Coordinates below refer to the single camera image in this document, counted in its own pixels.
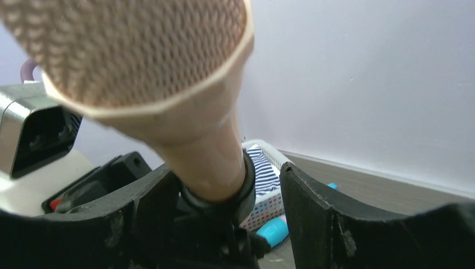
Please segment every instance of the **blue and white striped cloth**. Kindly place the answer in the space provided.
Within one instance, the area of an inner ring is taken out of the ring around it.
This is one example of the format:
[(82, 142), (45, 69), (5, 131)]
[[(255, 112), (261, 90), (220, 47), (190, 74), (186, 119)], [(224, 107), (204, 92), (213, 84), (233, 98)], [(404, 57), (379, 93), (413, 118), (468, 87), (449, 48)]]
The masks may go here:
[(271, 162), (258, 145), (246, 150), (255, 167), (255, 195), (262, 196), (281, 185), (279, 177), (272, 169)]

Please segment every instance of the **microphone grille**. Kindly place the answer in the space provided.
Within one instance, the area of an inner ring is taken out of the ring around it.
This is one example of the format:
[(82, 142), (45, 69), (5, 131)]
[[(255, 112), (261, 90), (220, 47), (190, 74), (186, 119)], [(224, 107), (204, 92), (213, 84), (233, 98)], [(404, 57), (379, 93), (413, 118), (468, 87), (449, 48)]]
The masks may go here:
[(108, 108), (204, 80), (246, 27), (243, 0), (0, 0), (0, 18), (58, 91)]

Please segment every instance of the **purple cable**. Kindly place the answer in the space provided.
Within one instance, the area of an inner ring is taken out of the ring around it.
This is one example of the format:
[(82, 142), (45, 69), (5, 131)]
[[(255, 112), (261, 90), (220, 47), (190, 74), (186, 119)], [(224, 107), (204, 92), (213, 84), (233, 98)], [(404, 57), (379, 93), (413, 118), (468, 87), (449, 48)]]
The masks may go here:
[(20, 79), (21, 83), (25, 83), (25, 80), (34, 81), (33, 78), (33, 70), (36, 68), (38, 64), (31, 58), (28, 58), (20, 69)]

